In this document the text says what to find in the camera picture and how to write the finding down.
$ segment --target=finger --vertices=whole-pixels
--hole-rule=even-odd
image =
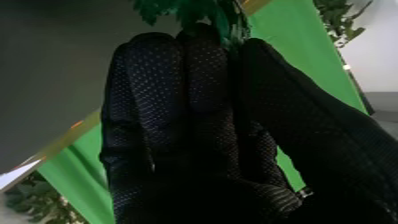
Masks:
[[[325,93],[258,39],[242,48],[251,116],[316,192],[359,192],[396,210],[398,147],[368,116]]]
[[[181,33],[178,39],[185,46],[196,164],[201,172],[228,172],[236,176],[238,149],[228,94],[228,54],[220,47],[217,30],[197,24],[190,31],[194,35]]]
[[[238,130],[238,137],[242,140],[240,168],[244,177],[252,182],[270,184],[293,191],[277,165],[276,140],[258,122],[247,121],[247,126]]]
[[[183,49],[167,34],[151,33],[133,38],[126,55],[155,173],[171,174],[183,171],[187,155]]]
[[[105,102],[101,110],[103,149],[101,162],[109,173],[130,163],[128,175],[144,175],[151,170],[148,150],[144,146],[142,129],[139,125],[137,105],[133,100],[126,74],[126,44],[119,46],[109,71],[105,87]]]
[[[153,172],[137,112],[126,74],[125,44],[114,53],[101,110],[103,149],[100,159],[107,170],[117,223],[123,223],[130,217],[132,207],[137,206],[133,198],[142,192],[137,182],[151,177]]]

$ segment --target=gloved hand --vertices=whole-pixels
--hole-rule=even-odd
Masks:
[[[288,223],[398,223],[396,140],[260,39],[244,44],[242,64],[245,110],[315,191]]]
[[[215,31],[196,29],[178,40],[137,36],[114,55],[101,161],[117,223],[395,223],[393,138],[261,40],[228,71]],[[315,189],[299,209],[267,131]]]
[[[300,204],[267,131],[249,120],[236,132],[217,32],[194,30],[178,40],[139,35],[114,54],[101,161],[117,223],[268,223]]]

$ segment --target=leaf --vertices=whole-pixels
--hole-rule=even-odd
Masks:
[[[231,27],[229,27],[228,16],[226,16],[222,9],[219,9],[215,11],[215,18],[213,18],[212,22],[215,23],[215,27],[219,29],[220,38],[229,39],[231,38]]]
[[[366,29],[363,27],[354,30],[352,37],[348,38],[348,40],[354,40],[354,38],[363,34],[364,30]]]
[[[29,219],[29,222],[30,223],[37,223],[41,222],[41,220],[45,219],[45,216],[43,215],[36,215],[32,219]]]
[[[7,195],[7,203],[5,203],[7,207],[11,208],[16,204],[20,204],[23,199],[25,197],[21,194]]]
[[[27,205],[27,204],[18,204],[16,206],[14,206],[14,211],[16,211],[16,213],[25,213],[25,212],[29,212],[29,210],[32,209],[32,206],[30,205]]]
[[[18,190],[23,193],[23,196],[29,197],[34,193],[34,186],[27,185],[27,184],[20,184],[18,186]]]
[[[364,5],[363,9],[359,10],[359,12],[350,16],[350,19],[357,19],[357,17],[363,15],[364,10],[368,9],[370,5],[373,3],[373,0],[368,2],[368,4]]]
[[[48,191],[52,191],[53,187],[48,182],[37,181],[36,186],[34,186],[34,194],[43,195],[46,194]]]

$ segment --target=white wall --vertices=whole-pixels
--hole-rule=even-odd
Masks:
[[[352,0],[357,5],[368,0]],[[375,0],[356,25],[366,32],[341,49],[364,92],[398,92],[398,3]]]

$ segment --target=wooden frame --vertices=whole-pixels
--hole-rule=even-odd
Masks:
[[[251,16],[272,0],[242,0],[247,16]]]

